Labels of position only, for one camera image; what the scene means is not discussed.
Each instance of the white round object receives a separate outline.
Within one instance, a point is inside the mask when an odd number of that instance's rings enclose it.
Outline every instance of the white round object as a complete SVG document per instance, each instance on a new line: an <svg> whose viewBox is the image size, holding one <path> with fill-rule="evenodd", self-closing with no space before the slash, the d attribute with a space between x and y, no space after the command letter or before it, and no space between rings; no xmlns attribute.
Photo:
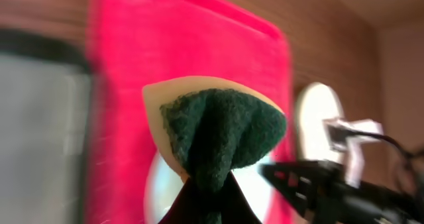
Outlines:
<svg viewBox="0 0 424 224"><path fill-rule="evenodd" d="M258 173L260 164L269 164L270 154L252 166L233 170L240 189L250 208L261 222L264 222L271 206L272 186ZM156 154L147 179L145 214L148 224L157 224L171 208L183 187L181 178Z"/></svg>
<svg viewBox="0 0 424 224"><path fill-rule="evenodd" d="M341 162L342 155L331 150L323 120L344 117L337 94L329 86L313 83L297 100L296 123L299 156L305 160Z"/></svg>

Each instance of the green scouring pad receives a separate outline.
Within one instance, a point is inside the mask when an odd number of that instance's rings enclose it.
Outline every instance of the green scouring pad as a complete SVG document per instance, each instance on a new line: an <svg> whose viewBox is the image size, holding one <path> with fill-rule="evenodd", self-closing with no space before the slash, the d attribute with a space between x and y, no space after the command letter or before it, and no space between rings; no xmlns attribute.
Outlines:
<svg viewBox="0 0 424 224"><path fill-rule="evenodd" d="M160 107L177 161L211 197L233 168L254 164L286 132L284 114L255 96L233 89L207 89ZM219 211L200 223L220 223Z"/></svg>

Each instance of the white plate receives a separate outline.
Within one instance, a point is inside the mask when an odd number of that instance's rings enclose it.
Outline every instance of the white plate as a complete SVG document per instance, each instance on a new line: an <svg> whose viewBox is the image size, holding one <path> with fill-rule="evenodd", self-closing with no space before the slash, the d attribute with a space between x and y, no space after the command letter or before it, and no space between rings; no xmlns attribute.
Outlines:
<svg viewBox="0 0 424 224"><path fill-rule="evenodd" d="M344 114L333 89L313 83L302 92L296 104L300 158L341 162L343 154L331 150L323 125L323 120L335 117L344 117Z"/></svg>

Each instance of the black holder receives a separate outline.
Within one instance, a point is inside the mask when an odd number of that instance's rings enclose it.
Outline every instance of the black holder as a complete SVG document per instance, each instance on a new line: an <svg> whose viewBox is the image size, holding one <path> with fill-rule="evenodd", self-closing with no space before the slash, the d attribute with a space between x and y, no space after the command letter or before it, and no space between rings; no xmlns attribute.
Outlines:
<svg viewBox="0 0 424 224"><path fill-rule="evenodd" d="M411 196L368 182L359 188L345 184L343 166L329 161L299 161L263 165L261 174L302 217L313 224L407 223L419 220Z"/></svg>
<svg viewBox="0 0 424 224"><path fill-rule="evenodd" d="M213 207L211 207L211 200L201 194L195 182L189 178L172 204L171 209L159 224L197 224L201 214L211 209L221 212L223 224L261 224L251 210L246 198L244 198L233 173L230 172L227 175L223 188L213 199Z"/></svg>

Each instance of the pink towel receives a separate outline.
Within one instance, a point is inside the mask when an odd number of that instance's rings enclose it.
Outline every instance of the pink towel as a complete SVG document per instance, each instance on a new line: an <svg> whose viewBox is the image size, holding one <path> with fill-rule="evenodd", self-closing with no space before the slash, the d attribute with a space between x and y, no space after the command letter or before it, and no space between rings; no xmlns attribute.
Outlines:
<svg viewBox="0 0 424 224"><path fill-rule="evenodd" d="M142 87L182 76L215 76L259 91L291 119L288 44L270 23L223 0L93 0L89 53L101 78L93 139L89 224L145 223L146 178L156 153ZM274 150L292 158L290 133ZM274 195L265 223L290 223Z"/></svg>

